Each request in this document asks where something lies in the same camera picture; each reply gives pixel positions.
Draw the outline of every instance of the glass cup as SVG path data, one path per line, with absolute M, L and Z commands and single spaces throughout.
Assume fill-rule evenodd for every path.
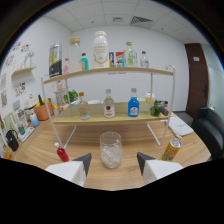
M 121 136 L 116 132 L 105 132 L 100 136 L 101 158 L 109 168 L 116 168 L 121 163 Z

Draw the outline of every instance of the ceiling light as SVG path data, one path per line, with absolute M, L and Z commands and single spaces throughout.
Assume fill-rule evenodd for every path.
M 113 17 L 113 22 L 122 22 L 123 18 L 122 17 Z

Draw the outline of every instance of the brown door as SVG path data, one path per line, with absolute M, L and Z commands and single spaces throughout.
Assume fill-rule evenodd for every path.
M 207 106 L 208 69 L 200 44 L 185 44 L 189 64 L 189 92 L 186 113 L 194 117 L 198 107 Z

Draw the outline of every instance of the black chair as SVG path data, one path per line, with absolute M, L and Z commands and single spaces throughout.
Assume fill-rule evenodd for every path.
M 224 121 L 208 107 L 198 108 L 191 127 L 205 143 L 212 159 L 223 156 L 224 148 Z

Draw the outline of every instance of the table surface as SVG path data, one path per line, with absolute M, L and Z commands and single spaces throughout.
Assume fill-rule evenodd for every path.
M 56 124 L 55 126 L 64 144 L 74 125 Z M 158 139 L 161 139 L 165 124 L 161 121 L 151 121 L 150 126 Z M 122 139 L 122 161 L 120 166 L 114 169 L 107 168 L 101 160 L 99 138 L 102 133 L 107 131 L 119 133 Z M 88 176 L 84 184 L 85 188 L 109 191 L 133 189 L 145 185 L 138 165 L 137 153 L 141 152 L 161 160 L 172 138 L 175 136 L 168 129 L 164 143 L 159 147 L 146 122 L 77 126 L 66 147 L 66 152 L 69 161 L 88 153 L 92 154 Z M 42 121 L 24 143 L 19 143 L 17 151 L 12 152 L 12 160 L 31 164 L 41 169 L 46 169 L 52 164 L 62 163 L 56 153 L 55 142 L 57 139 L 49 119 Z M 181 148 L 173 162 L 180 163 L 183 167 L 206 162 L 211 155 L 196 133 L 184 136 L 181 143 Z

